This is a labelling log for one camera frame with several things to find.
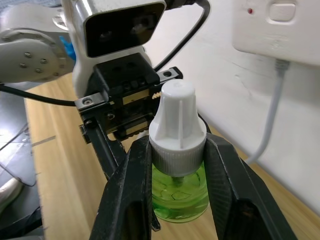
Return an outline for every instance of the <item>white wall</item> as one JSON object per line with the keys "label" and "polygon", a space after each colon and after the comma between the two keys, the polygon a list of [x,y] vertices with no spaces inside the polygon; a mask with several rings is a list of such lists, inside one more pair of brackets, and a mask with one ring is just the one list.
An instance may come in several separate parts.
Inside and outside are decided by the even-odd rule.
{"label": "white wall", "polygon": [[[196,87],[199,112],[247,155],[257,148],[275,85],[275,60],[232,47],[232,0],[211,1],[205,26],[172,60]],[[184,37],[198,6],[167,11],[145,45],[154,65]],[[260,164],[320,215],[320,68],[292,63]]]}

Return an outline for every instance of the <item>green bottle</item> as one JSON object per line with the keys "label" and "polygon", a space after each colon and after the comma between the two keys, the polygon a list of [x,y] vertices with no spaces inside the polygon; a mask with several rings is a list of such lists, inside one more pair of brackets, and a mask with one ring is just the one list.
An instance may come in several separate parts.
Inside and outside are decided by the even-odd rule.
{"label": "green bottle", "polygon": [[209,198],[203,165],[206,136],[192,83],[182,79],[166,82],[149,126],[152,205],[160,219],[186,223],[207,209]]}
{"label": "green bottle", "polygon": [[152,166],[152,206],[156,216],[172,223],[200,217],[209,203],[205,167],[183,177],[171,177]]}

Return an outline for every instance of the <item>white power outlet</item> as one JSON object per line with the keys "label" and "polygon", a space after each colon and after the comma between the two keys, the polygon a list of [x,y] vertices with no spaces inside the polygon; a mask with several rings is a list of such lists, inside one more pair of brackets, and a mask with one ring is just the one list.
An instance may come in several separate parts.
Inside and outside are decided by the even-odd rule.
{"label": "white power outlet", "polygon": [[320,0],[233,0],[235,49],[320,66]]}

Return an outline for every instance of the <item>green liquid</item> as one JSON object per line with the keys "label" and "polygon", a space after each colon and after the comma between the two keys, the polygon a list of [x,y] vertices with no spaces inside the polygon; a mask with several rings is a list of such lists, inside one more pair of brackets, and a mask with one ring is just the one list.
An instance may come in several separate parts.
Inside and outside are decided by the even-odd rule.
{"label": "green liquid", "polygon": [[152,206],[156,216],[172,223],[200,217],[209,203],[205,167],[184,177],[171,177],[152,166]]}

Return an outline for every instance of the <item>white nozzle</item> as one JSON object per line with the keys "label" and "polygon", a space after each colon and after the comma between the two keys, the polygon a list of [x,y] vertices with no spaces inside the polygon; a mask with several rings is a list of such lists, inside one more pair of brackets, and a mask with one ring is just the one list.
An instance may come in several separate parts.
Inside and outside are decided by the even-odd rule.
{"label": "white nozzle", "polygon": [[183,177],[203,161],[206,125],[198,117],[194,86],[181,79],[165,83],[159,109],[149,127],[153,164],[164,174]]}

